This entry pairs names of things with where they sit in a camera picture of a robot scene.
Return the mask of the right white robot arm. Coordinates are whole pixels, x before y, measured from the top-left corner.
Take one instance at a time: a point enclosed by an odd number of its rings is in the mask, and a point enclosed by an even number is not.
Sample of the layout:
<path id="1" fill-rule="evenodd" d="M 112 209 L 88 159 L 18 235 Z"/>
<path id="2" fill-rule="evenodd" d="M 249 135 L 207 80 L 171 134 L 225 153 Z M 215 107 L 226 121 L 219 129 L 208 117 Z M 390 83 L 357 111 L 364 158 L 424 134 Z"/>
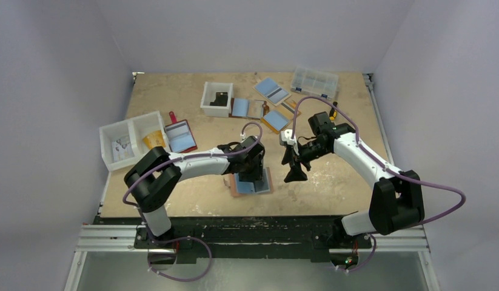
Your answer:
<path id="1" fill-rule="evenodd" d="M 280 132 L 280 144 L 286 148 L 281 163 L 290 166 L 284 182 L 307 180 L 311 161 L 336 154 L 372 188 L 368 210 L 336 219 L 332 238 L 337 245 L 346 247 L 364 233 L 388 235 L 424 219 L 421 186 L 416 183 L 419 176 L 413 170 L 404 172 L 365 149 L 352 126 L 334 124 L 326 112 L 313 115 L 308 122 L 314 138 L 305 144 L 297 141 L 291 129 Z"/>

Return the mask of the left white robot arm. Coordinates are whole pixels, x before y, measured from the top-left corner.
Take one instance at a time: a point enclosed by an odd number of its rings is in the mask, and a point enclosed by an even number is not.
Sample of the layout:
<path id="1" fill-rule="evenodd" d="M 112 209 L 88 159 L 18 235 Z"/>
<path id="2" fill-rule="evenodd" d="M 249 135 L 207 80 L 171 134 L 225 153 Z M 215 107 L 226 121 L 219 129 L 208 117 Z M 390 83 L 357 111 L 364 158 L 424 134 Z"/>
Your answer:
<path id="1" fill-rule="evenodd" d="M 198 153 L 151 149 L 124 176 L 127 194 L 149 228 L 149 240 L 159 248 L 173 239 L 172 223 L 164 206 L 179 182 L 207 175 L 237 174 L 250 182 L 263 178 L 265 147 L 255 136 L 221 144 Z"/>

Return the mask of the pink card holder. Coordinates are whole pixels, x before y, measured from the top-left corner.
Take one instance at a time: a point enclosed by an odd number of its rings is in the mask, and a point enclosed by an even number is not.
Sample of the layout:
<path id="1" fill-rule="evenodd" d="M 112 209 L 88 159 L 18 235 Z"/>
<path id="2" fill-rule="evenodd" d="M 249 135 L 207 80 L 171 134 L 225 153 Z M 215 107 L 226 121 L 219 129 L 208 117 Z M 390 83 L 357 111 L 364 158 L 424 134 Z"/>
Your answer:
<path id="1" fill-rule="evenodd" d="M 273 182 L 270 168 L 264 168 L 263 179 L 255 182 L 241 181 L 238 174 L 229 174 L 223 179 L 224 185 L 229 189 L 232 197 L 249 195 L 266 195 L 273 193 Z"/>

